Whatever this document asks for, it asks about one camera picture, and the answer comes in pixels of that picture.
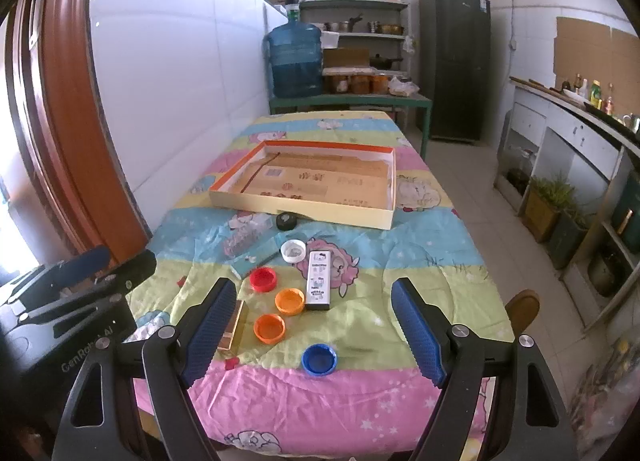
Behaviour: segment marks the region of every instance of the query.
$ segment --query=wooden door frame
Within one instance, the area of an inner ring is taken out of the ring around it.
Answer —
[[[102,113],[89,0],[18,0],[13,43],[17,132],[32,181],[74,253],[106,245],[114,263],[150,232],[129,191]]]

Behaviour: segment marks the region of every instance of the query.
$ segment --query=blue textured gripper pad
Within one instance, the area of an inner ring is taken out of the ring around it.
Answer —
[[[227,281],[186,348],[186,362],[181,377],[187,387],[207,373],[235,308],[236,287],[233,282]]]
[[[391,307],[406,341],[409,342],[411,353],[422,376],[429,378],[436,387],[440,387],[446,378],[440,344],[405,290],[402,281],[396,281],[391,286]]]

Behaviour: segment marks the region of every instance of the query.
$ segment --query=red bottle cap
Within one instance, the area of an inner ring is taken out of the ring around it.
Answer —
[[[273,268],[262,266],[257,267],[251,272],[251,275],[249,275],[249,282],[251,283],[251,287],[254,291],[267,293],[276,287],[278,278],[276,276],[276,272],[273,271]]]

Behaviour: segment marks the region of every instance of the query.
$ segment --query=cooking pot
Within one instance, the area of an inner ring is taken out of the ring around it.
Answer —
[[[404,28],[399,24],[379,24],[376,32],[384,35],[402,35]]]
[[[369,58],[369,64],[371,67],[375,67],[377,69],[391,69],[391,65],[394,62],[402,62],[402,58],[384,58],[380,56],[380,53],[376,53],[376,56]]]
[[[348,21],[341,22],[326,22],[324,27],[328,32],[339,32],[339,33],[348,33],[350,34],[353,31],[353,27],[356,22],[360,22],[362,20],[362,14],[357,17],[352,17]]]

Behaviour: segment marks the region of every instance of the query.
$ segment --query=dark green refrigerator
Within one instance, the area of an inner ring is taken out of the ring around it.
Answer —
[[[432,138],[480,139],[490,39],[489,1],[420,0],[418,85],[420,93],[433,101]]]

